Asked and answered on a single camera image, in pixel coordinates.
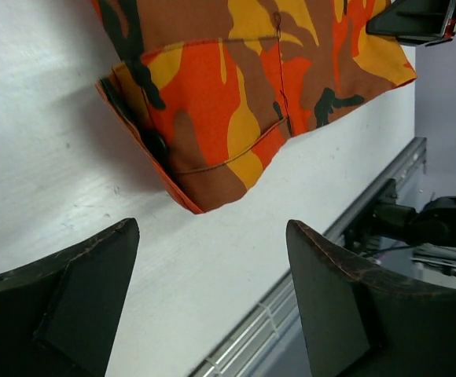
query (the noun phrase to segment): gray wall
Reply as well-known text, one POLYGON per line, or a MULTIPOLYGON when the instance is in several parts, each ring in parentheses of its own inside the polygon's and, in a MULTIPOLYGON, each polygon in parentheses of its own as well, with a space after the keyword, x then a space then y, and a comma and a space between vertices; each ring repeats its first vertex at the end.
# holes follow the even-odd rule
POLYGON ((456 195, 456 38, 417 49, 416 134, 428 138, 425 195, 456 195))

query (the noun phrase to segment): white tabletop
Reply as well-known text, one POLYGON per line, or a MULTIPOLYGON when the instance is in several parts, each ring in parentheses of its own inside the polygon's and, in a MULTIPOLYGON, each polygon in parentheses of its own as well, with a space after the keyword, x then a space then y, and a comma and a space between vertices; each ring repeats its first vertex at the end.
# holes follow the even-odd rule
POLYGON ((137 218, 107 376, 186 375, 289 267, 286 222, 325 230, 411 140, 414 87, 291 140, 243 200, 194 216, 99 98, 115 62, 88 0, 0 0, 0 272, 137 218))

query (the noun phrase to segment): camouflage garment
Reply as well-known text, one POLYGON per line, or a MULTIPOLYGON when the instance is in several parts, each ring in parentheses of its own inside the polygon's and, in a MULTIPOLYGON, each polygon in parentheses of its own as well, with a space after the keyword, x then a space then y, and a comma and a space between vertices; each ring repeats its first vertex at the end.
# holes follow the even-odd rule
POLYGON ((367 35, 390 0, 92 0, 122 60, 97 87, 195 214, 240 199, 291 137, 415 79, 367 35))

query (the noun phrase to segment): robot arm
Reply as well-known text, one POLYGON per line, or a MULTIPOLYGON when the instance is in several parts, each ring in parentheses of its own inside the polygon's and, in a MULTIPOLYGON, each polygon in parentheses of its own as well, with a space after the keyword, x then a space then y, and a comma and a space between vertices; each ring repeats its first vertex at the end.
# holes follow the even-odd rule
POLYGON ((456 0, 395 0, 368 22, 366 31, 396 37, 409 46, 451 42, 456 35, 456 0))

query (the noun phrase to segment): table surface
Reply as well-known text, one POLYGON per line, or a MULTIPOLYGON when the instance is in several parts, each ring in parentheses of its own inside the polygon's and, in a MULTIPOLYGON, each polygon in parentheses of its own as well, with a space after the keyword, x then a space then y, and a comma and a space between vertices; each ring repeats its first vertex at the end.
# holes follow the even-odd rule
POLYGON ((90 2, 0 1, 0 272, 137 218, 107 376, 186 375, 288 269, 286 222, 325 230, 413 138, 414 87, 291 140, 243 200, 194 216, 94 89, 117 61, 90 2))

